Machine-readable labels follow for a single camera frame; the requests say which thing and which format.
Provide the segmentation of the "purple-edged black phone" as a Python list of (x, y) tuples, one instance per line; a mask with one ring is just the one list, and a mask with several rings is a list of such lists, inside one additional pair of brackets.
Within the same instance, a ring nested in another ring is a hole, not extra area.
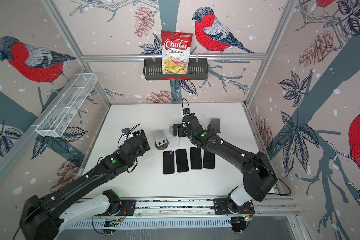
[(174, 174), (175, 173), (175, 153), (174, 151), (163, 152), (163, 174)]

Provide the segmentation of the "green-edged black phone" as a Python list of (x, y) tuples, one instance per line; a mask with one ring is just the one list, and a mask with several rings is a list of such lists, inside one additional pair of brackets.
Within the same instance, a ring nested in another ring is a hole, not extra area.
[(190, 157), (191, 157), (191, 169), (201, 170), (203, 168), (201, 149), (196, 147), (190, 148)]

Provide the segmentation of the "black phone with label sticker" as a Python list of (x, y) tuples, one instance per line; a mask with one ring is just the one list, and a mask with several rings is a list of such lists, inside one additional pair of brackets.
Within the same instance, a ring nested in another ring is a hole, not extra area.
[(213, 170), (215, 168), (215, 154), (203, 152), (203, 168)]

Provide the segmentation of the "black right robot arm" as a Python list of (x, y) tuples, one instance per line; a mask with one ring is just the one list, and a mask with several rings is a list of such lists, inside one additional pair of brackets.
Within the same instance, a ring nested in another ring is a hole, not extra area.
[(194, 113), (184, 115), (182, 124), (185, 127), (185, 135), (193, 145), (221, 157), (241, 171), (246, 196), (241, 202), (232, 200), (236, 205), (241, 206), (250, 200), (263, 201), (277, 183), (276, 173), (264, 153), (254, 154), (242, 150), (223, 140), (216, 133), (204, 130)]

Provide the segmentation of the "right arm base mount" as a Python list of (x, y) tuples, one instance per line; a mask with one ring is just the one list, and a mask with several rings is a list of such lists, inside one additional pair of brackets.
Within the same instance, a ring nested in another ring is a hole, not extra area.
[(255, 214), (252, 198), (243, 186), (235, 187), (225, 198), (213, 199), (210, 207), (215, 215), (249, 215)]

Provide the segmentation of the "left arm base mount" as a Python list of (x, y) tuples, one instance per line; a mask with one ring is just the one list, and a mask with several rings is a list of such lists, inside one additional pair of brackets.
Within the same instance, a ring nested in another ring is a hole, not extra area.
[(108, 198), (106, 202), (109, 206), (103, 213), (98, 213), (95, 217), (126, 217), (134, 215), (137, 200), (121, 199), (113, 190), (106, 190), (102, 194)]

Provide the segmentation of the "silver-edged black phone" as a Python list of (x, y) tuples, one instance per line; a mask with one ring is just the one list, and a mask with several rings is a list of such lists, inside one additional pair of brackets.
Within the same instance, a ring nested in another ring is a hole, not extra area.
[(188, 155), (186, 149), (176, 150), (176, 164), (178, 173), (189, 171)]

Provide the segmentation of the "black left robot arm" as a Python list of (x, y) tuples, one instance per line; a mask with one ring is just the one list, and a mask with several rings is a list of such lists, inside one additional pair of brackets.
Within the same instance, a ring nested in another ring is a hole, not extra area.
[(116, 215), (123, 206), (113, 190), (106, 190), (93, 200), (80, 204), (82, 197), (124, 172), (132, 172), (137, 159), (150, 150), (143, 130), (133, 133), (112, 154), (87, 173), (64, 188), (39, 198), (34, 195), (25, 201), (19, 223), (27, 240), (53, 240), (60, 231), (83, 219), (98, 214)]

